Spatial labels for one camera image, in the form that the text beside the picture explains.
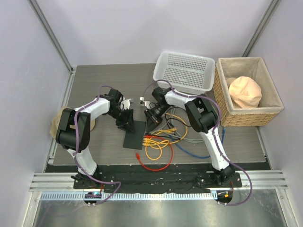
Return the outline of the aluminium rail frame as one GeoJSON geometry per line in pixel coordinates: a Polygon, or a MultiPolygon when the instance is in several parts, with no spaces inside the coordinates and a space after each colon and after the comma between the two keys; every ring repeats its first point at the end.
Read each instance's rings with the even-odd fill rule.
{"type": "Polygon", "coordinates": [[[112,184],[74,189],[73,173],[36,173],[24,227],[300,227],[280,170],[240,175],[241,187],[161,188],[129,193],[112,184]]]}

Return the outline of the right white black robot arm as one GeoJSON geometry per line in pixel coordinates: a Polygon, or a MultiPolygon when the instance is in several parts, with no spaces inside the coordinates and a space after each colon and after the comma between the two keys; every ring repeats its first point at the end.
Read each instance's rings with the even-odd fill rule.
{"type": "Polygon", "coordinates": [[[214,172],[214,182],[220,187],[230,183],[235,169],[227,158],[218,133],[219,117],[213,100],[205,95],[188,95],[173,88],[157,87],[152,96],[156,100],[153,107],[147,107],[144,114],[147,120],[147,132],[151,132],[162,122],[162,116],[171,107],[186,111],[190,126],[199,133],[209,152],[214,172]]]}

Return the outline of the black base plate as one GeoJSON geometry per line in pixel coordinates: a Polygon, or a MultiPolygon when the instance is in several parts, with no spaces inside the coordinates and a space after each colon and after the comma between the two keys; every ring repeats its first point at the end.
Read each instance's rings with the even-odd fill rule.
{"type": "Polygon", "coordinates": [[[193,188],[223,187],[229,186],[230,182],[234,187],[241,187],[241,179],[238,173],[234,173],[228,182],[219,184],[215,179],[211,164],[171,164],[161,171],[149,171],[141,165],[100,165],[100,180],[120,181],[122,189],[133,193],[136,189],[147,191],[159,184],[161,188],[175,187],[177,190],[185,190],[186,186],[193,188]]]}

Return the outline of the wicker basket with liner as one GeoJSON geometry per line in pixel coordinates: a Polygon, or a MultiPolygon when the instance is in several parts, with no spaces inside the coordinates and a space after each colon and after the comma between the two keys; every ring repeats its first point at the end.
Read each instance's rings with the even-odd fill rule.
{"type": "Polygon", "coordinates": [[[213,90],[224,127],[265,126],[284,109],[261,57],[219,58],[213,90]]]}

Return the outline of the peach cloth hat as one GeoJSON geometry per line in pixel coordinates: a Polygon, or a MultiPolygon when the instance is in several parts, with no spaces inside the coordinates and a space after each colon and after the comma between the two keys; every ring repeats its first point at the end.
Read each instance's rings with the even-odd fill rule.
{"type": "Polygon", "coordinates": [[[233,107],[237,109],[257,108],[262,99],[260,86],[250,77],[240,76],[226,80],[233,107]]]}

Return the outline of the white plastic perforated basket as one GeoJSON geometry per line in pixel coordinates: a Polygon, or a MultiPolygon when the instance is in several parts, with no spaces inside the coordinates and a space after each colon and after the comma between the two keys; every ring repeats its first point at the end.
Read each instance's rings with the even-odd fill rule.
{"type": "Polygon", "coordinates": [[[162,52],[153,71],[153,80],[159,87],[171,84],[179,92],[200,95],[213,89],[215,60],[208,57],[162,52]]]}

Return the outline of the black network switch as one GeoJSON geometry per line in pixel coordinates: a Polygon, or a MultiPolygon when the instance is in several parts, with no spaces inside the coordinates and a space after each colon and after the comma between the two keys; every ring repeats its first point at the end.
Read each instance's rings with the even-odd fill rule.
{"type": "Polygon", "coordinates": [[[135,132],[126,132],[123,148],[142,150],[146,122],[134,121],[135,132]]]}

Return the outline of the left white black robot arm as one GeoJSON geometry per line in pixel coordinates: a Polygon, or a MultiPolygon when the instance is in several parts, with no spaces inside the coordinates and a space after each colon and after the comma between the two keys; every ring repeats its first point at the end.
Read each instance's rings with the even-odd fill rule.
{"type": "Polygon", "coordinates": [[[65,108],[56,132],[56,142],[72,156],[78,168],[74,180],[91,189],[101,184],[99,166],[89,150],[91,123],[102,115],[109,115],[116,121],[117,128],[135,132],[132,99],[110,88],[107,94],[98,94],[91,102],[78,108],[65,108]]]}

